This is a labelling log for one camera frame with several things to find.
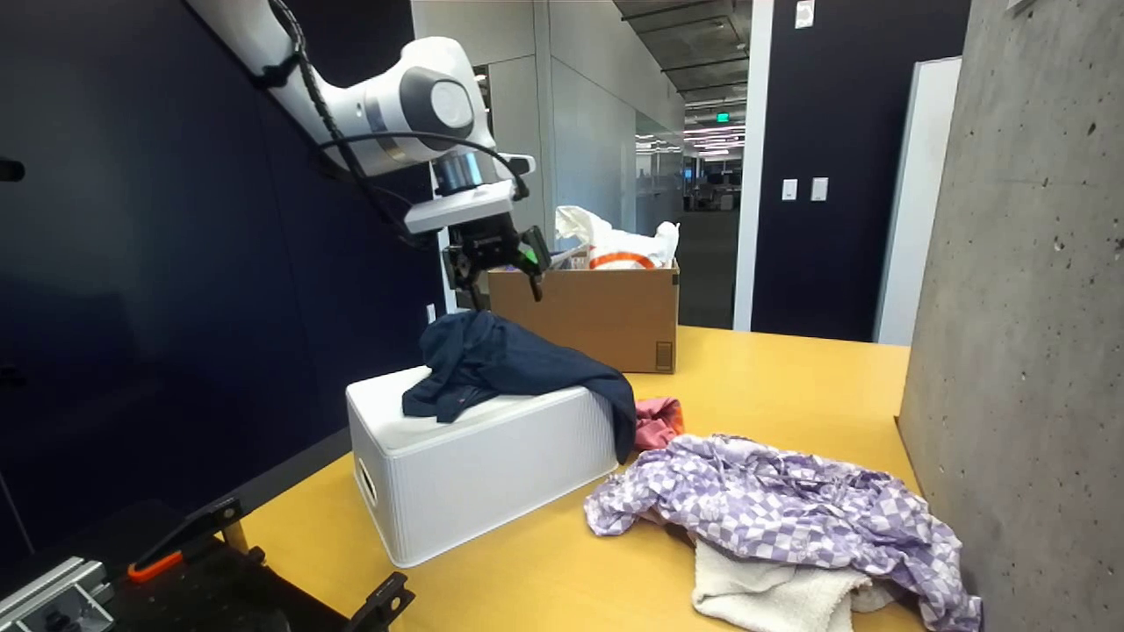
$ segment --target laundry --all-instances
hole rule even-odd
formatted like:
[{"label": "laundry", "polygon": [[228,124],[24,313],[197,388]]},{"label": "laundry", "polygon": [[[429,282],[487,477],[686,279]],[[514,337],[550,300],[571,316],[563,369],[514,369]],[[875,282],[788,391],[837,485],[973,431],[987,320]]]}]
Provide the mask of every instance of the laundry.
[{"label": "laundry", "polygon": [[695,546],[690,605],[707,619],[751,632],[851,632],[851,595],[875,589],[852,568],[808,568],[727,557]]},{"label": "laundry", "polygon": [[889,474],[735,436],[681,436],[585,498],[592,533],[635,521],[686,526],[730,557],[852,568],[911,589],[930,632],[978,632],[957,539]]},{"label": "laundry", "polygon": [[466,408],[500,394],[549,394],[585,388],[612,410],[613,458],[635,454],[632,388],[571,349],[559,349],[490,313],[452,313],[425,326],[421,361],[430,369],[400,408],[412,418],[455,422]]},{"label": "laundry", "polygon": [[675,398],[635,402],[635,451],[659,451],[681,436],[681,404]]}]

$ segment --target white storage box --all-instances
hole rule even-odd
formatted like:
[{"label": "white storage box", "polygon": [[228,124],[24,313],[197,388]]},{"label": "white storage box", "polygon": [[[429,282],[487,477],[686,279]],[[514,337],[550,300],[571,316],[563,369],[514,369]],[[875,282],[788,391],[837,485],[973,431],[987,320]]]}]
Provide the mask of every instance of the white storage box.
[{"label": "white storage box", "polygon": [[356,485],[395,568],[421,566],[613,466],[608,404],[583,388],[496,398],[452,425],[402,418],[429,369],[349,388]]}]

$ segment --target ceiling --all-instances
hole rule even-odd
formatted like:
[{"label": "ceiling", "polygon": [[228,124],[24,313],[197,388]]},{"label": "ceiling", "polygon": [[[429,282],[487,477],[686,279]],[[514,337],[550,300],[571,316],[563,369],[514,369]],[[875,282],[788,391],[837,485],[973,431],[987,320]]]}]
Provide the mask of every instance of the ceiling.
[{"label": "ceiling", "polygon": [[686,156],[742,158],[751,0],[613,3],[686,103]]}]

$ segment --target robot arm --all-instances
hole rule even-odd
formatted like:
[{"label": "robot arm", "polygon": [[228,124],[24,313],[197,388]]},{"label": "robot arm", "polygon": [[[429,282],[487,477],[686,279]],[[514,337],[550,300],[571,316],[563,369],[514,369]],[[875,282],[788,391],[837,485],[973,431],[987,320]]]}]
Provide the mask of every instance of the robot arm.
[{"label": "robot arm", "polygon": [[518,170],[531,174],[534,161],[496,156],[487,108],[460,44],[415,38],[387,73],[338,88],[309,65],[283,0],[185,3],[340,170],[367,181],[430,165],[440,198],[415,205],[402,227],[412,234],[448,227],[452,289],[474,292],[476,269],[517,265],[536,292],[549,258],[536,231],[517,234],[509,218],[514,200],[528,192]]}]

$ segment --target concrete wall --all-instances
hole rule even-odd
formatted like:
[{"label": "concrete wall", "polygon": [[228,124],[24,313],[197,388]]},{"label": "concrete wall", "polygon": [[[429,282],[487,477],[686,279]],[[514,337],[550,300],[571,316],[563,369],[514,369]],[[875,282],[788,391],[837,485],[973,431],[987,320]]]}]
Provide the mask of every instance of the concrete wall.
[{"label": "concrete wall", "polygon": [[992,632],[1124,630],[1124,3],[973,3],[904,436]]}]

